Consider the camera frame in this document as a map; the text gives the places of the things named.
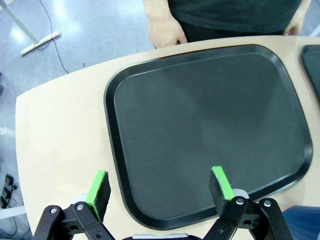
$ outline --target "person's left hand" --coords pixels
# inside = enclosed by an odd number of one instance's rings
[[[304,25],[305,16],[311,0],[302,0],[300,6],[293,15],[289,25],[284,30],[283,35],[286,36],[298,36],[301,33]]]

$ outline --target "shiny floor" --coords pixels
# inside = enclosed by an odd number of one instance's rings
[[[142,0],[42,0],[52,21],[61,60],[73,72],[129,54],[154,49],[148,40]],[[42,38],[51,33],[50,22],[39,0],[15,0],[10,4],[20,19]],[[312,0],[301,35],[310,35],[320,24],[320,2]],[[15,129],[16,97],[25,91],[63,76],[55,45],[34,50],[24,57],[20,51],[32,42],[3,10],[0,11],[0,127]],[[15,138],[0,135],[0,188],[9,173],[19,184]],[[16,206],[23,205],[21,190],[13,192]],[[26,215],[0,220],[0,239],[31,239]]]

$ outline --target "black pants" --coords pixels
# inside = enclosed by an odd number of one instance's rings
[[[190,42],[197,42],[210,39],[223,39],[232,37],[246,37],[246,36],[259,36],[259,35],[283,35],[284,30],[276,31],[269,34],[261,34],[257,32],[237,32],[237,31],[224,31],[210,29],[200,26],[191,25],[182,21],[179,21],[185,37]]]

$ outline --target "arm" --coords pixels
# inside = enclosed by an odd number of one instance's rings
[[[310,6],[311,0],[302,0],[289,25],[284,30],[284,35],[298,36],[304,25],[305,16]]]
[[[187,43],[183,29],[170,12],[168,0],[143,0],[143,5],[149,38],[157,49]]]

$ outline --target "black shirt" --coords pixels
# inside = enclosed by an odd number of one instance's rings
[[[168,0],[174,18],[195,26],[243,33],[284,30],[301,0]]]

